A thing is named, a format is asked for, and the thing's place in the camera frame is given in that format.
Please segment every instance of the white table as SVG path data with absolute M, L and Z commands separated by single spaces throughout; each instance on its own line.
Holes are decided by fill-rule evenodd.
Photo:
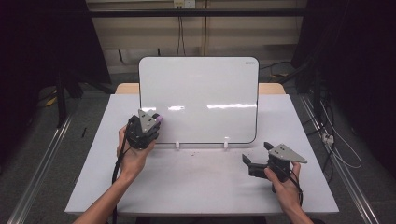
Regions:
M 137 111 L 137 94 L 112 95 L 65 208 L 81 214 L 111 185 L 118 130 Z M 284 143 L 308 160 L 300 175 L 306 213 L 336 213 L 338 207 L 320 170 L 288 95 L 260 95 L 256 140 L 241 148 L 221 146 L 160 146 L 149 154 L 146 167 L 118 204 L 127 216 L 258 216 L 281 213 L 268 180 L 248 175 L 242 153 L 266 163 L 267 141 Z

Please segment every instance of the person's left hand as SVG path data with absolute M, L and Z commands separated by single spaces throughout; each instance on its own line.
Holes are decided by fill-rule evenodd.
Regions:
M 124 139 L 126 126 L 119 130 L 119 146 L 117 147 L 117 157 L 120 155 L 122 141 Z M 133 181 L 139 173 L 143 170 L 146 164 L 146 157 L 152 149 L 154 149 L 155 140 L 152 141 L 145 149 L 132 148 L 128 141 L 125 142 L 123 151 L 125 153 L 124 158 L 121 162 L 121 173 L 120 176 L 127 178 L 128 181 Z

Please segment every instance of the forearm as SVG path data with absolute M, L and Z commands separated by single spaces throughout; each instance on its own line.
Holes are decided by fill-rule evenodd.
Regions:
M 294 207 L 284 211 L 293 224 L 310 224 L 313 223 L 301 207 Z
M 116 182 L 82 214 L 75 223 L 105 223 L 135 176 L 121 175 Z

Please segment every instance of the human hand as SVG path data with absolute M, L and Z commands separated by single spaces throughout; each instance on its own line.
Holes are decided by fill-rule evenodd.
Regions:
M 122 127 L 119 130 L 119 145 L 117 146 L 117 157 L 120 155 L 121 151 L 125 152 L 125 155 L 120 165 L 120 177 L 126 178 L 129 182 L 132 183 L 132 181 L 134 181 L 134 179 L 143 170 L 143 167 L 146 164 L 146 157 L 148 156 L 150 151 L 154 149 L 155 140 L 152 141 L 146 149 L 132 148 L 129 145 L 128 141 L 125 141 L 125 146 L 124 148 L 122 148 L 125 131 L 126 126 Z
M 298 162 L 292 162 L 292 164 L 294 175 L 291 175 L 290 177 L 298 183 L 301 165 Z M 264 172 L 267 175 L 268 180 L 270 180 L 274 185 L 276 197 L 279 200 L 280 207 L 283 212 L 288 213 L 290 210 L 300 208 L 299 190 L 294 183 L 289 179 L 284 183 L 280 182 L 276 174 L 270 168 L 265 168 Z

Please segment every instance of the person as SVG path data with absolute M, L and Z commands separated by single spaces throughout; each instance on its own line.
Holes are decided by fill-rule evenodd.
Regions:
M 124 138 L 126 126 L 119 130 L 119 145 L 117 146 L 117 156 L 119 156 Z M 137 150 L 125 142 L 124 148 L 127 149 L 125 156 L 120 165 L 120 176 L 116 182 L 88 209 L 85 211 L 74 223 L 106 223 L 108 217 L 111 215 L 114 207 L 120 201 L 122 195 L 134 182 L 136 177 L 140 174 L 146 164 L 146 158 L 150 151 L 154 149 L 155 140 L 152 141 L 144 150 Z M 298 162 L 293 162 L 292 171 L 295 175 L 292 176 L 296 180 L 300 174 L 301 165 Z M 276 190 L 276 197 L 279 200 L 282 211 L 289 217 L 293 224 L 299 223 L 313 223 L 306 215 L 299 203 L 298 190 L 295 185 L 287 180 L 282 183 L 277 178 L 276 174 L 269 168 L 264 169 L 265 174 L 274 184 Z

